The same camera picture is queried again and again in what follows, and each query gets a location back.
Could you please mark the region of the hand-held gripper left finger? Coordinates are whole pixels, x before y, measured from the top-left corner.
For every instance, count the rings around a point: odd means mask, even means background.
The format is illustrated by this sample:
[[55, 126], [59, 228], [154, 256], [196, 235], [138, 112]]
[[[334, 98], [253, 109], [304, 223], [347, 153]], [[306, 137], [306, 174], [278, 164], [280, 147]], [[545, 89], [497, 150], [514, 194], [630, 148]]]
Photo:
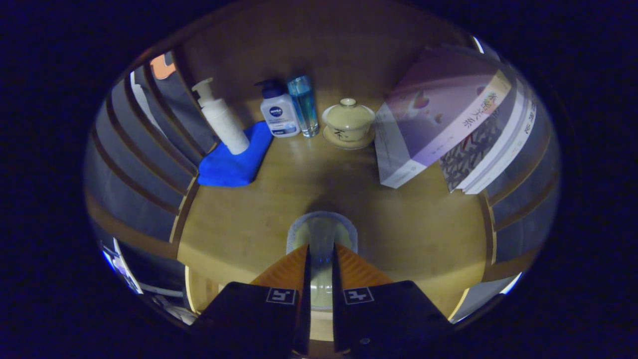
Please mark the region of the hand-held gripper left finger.
[[194, 357], [303, 357], [309, 352], [309, 245], [249, 284], [230, 282], [192, 326]]

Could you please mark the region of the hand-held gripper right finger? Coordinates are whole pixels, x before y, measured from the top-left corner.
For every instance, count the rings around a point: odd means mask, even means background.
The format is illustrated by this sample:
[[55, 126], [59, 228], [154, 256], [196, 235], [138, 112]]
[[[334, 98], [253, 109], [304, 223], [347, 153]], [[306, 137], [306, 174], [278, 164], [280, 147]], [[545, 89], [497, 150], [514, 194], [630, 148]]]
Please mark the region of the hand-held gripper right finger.
[[394, 281], [353, 250], [332, 255], [333, 347], [344, 356], [408, 356], [453, 330], [412, 280]]

